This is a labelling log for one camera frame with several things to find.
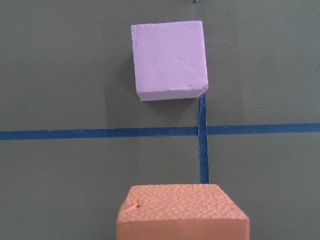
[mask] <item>foam block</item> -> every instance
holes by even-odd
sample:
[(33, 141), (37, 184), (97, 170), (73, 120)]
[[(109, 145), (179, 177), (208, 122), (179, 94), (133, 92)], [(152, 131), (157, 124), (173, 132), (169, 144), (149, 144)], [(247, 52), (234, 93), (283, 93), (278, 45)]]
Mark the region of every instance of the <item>foam block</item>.
[(248, 240), (249, 218), (215, 184), (131, 187), (117, 240)]
[(131, 34), (142, 101), (197, 98), (208, 89), (202, 21), (132, 25)]

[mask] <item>gray floor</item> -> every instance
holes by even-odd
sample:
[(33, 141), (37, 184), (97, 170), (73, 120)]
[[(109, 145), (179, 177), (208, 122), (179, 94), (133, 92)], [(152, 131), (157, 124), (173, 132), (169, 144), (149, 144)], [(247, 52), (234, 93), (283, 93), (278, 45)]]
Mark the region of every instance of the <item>gray floor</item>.
[[(0, 2), (0, 131), (196, 126), (140, 102), (130, 25), (203, 20), (207, 123), (320, 123), (320, 2)], [(320, 134), (210, 136), (252, 240), (320, 238)], [(114, 240), (131, 185), (198, 183), (193, 136), (0, 141), (0, 239)]]

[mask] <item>blue line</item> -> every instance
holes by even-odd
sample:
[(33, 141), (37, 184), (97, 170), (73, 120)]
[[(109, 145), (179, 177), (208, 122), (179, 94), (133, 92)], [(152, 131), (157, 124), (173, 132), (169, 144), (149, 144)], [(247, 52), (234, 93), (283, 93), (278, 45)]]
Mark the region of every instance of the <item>blue line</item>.
[(203, 94), (200, 98), (198, 133), (199, 133), (199, 154), (200, 154), (200, 182), (202, 184), (208, 184), (209, 183), (209, 162), (208, 162), (208, 135), (207, 135), (207, 104), (206, 104), (205, 94)]
[(208, 135), (317, 133), (320, 123), (208, 126)]
[(39, 139), (87, 139), (87, 138), (126, 138), (156, 136), (197, 136), (196, 126), (186, 127), (144, 127), (114, 129), (71, 129), (71, 130), (30, 130), (0, 131), (0, 140), (39, 140)]

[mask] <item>vertical blue tape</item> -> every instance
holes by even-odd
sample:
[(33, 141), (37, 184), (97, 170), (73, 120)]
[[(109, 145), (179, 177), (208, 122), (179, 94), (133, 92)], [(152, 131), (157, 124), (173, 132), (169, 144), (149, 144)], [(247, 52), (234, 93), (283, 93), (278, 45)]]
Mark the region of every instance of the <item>vertical blue tape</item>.
[(206, 95), (200, 98), (198, 117), (198, 137), (200, 155), (200, 182), (209, 183), (209, 162), (208, 162), (208, 134), (207, 134), (207, 104)]

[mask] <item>salmon-colored block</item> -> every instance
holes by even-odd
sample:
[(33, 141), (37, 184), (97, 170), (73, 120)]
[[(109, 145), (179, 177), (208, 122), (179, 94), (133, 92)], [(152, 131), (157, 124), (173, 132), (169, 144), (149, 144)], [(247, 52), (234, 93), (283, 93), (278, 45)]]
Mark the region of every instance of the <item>salmon-colored block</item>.
[(118, 240), (248, 240), (249, 218), (215, 184), (131, 187)]

